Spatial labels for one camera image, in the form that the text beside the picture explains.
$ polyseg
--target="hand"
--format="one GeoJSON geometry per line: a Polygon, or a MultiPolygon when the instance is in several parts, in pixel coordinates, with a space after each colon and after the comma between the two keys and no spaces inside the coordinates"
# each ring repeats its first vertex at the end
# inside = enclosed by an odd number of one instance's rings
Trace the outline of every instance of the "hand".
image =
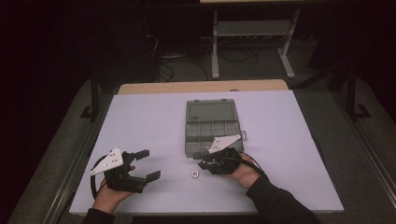
{"type": "MultiPolygon", "coordinates": [[[[251,159],[247,155],[242,155],[242,160],[250,161],[253,163],[253,159],[251,159]]],[[[256,180],[260,177],[260,175],[253,170],[253,168],[241,163],[231,175],[223,175],[225,177],[229,177],[234,179],[240,186],[245,189],[250,189],[250,187],[256,182],[256,180]]]]}
{"type": "Polygon", "coordinates": [[[105,183],[106,181],[102,180],[101,189],[97,193],[92,208],[113,214],[119,204],[127,197],[133,195],[134,192],[116,191],[108,188],[105,183]]]}

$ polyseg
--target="small round metal object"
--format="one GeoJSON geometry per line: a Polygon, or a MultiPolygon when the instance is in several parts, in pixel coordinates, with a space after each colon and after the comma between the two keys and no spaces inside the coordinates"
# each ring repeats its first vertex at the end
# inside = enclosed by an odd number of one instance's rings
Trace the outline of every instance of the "small round metal object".
{"type": "Polygon", "coordinates": [[[192,171],[191,172],[192,178],[198,178],[198,175],[199,175],[198,171],[192,171]]]}

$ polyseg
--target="desk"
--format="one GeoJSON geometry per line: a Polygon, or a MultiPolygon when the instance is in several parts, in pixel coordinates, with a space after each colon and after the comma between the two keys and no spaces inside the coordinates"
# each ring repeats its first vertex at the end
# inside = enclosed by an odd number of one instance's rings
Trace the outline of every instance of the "desk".
{"type": "MultiPolygon", "coordinates": [[[[129,152],[149,149],[148,158],[133,162],[136,166],[133,175],[145,176],[162,170],[162,177],[148,184],[143,194],[122,202],[116,213],[134,216],[256,213],[245,189],[231,179],[201,170],[198,161],[186,158],[184,153],[187,101],[224,98],[235,100],[241,129],[247,131],[246,153],[258,161],[276,186],[289,190],[315,212],[342,211],[294,94],[286,87],[281,80],[122,86],[108,110],[70,212],[84,215],[92,206],[89,171],[110,149],[120,147],[129,152]],[[252,91],[248,91],[248,85],[254,87],[252,91]],[[240,91],[229,91],[235,88],[240,91]],[[194,170],[199,172],[198,178],[191,177],[194,170]]],[[[97,185],[102,178],[103,175],[97,176],[97,185]]]]}

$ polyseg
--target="gray storage box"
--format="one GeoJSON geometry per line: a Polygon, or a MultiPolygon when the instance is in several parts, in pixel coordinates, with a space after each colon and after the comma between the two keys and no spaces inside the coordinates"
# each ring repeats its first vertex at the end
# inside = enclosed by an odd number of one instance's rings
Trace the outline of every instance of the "gray storage box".
{"type": "MultiPolygon", "coordinates": [[[[186,156],[200,160],[215,137],[241,134],[235,102],[230,99],[194,100],[187,102],[186,156]]],[[[242,139],[232,143],[237,151],[244,151],[242,139]]]]}

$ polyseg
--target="floor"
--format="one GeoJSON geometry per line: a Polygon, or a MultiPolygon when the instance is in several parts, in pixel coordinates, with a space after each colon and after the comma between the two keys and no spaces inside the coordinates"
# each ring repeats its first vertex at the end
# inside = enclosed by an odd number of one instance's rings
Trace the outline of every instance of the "floor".
{"type": "MultiPolygon", "coordinates": [[[[219,48],[220,80],[281,78],[293,86],[318,72],[306,67],[316,41],[293,40],[288,55],[296,78],[286,78],[276,52],[281,41],[225,39],[219,48]]],[[[210,80],[210,48],[203,45],[203,52],[205,54],[199,58],[170,52],[168,55],[176,56],[176,59],[163,60],[157,81],[210,80]]],[[[308,127],[318,139],[325,165],[345,207],[342,213],[319,214],[318,217],[323,223],[395,223],[395,204],[389,199],[375,167],[370,163],[367,146],[356,132],[356,126],[375,149],[375,155],[389,176],[396,176],[396,125],[377,102],[370,87],[360,79],[357,82],[356,103],[364,105],[371,117],[351,121],[344,109],[345,88],[339,92],[326,88],[331,77],[329,75],[305,89],[294,90],[308,127]]],[[[100,93],[99,97],[97,120],[92,122],[81,118],[84,108],[91,104],[91,83],[87,80],[81,86],[9,223],[81,222],[82,217],[69,214],[67,206],[73,199],[78,177],[82,175],[89,158],[89,149],[111,103],[111,94],[100,93]],[[79,157],[80,150],[87,153],[79,157]],[[78,165],[70,166],[75,161],[78,165]]],[[[193,223],[210,222],[197,218],[187,220],[193,223]]],[[[170,220],[172,223],[183,221],[186,219],[170,220]]],[[[118,216],[116,220],[116,223],[128,222],[131,222],[130,217],[118,216]]],[[[150,223],[150,220],[135,217],[134,223],[150,223]]]]}

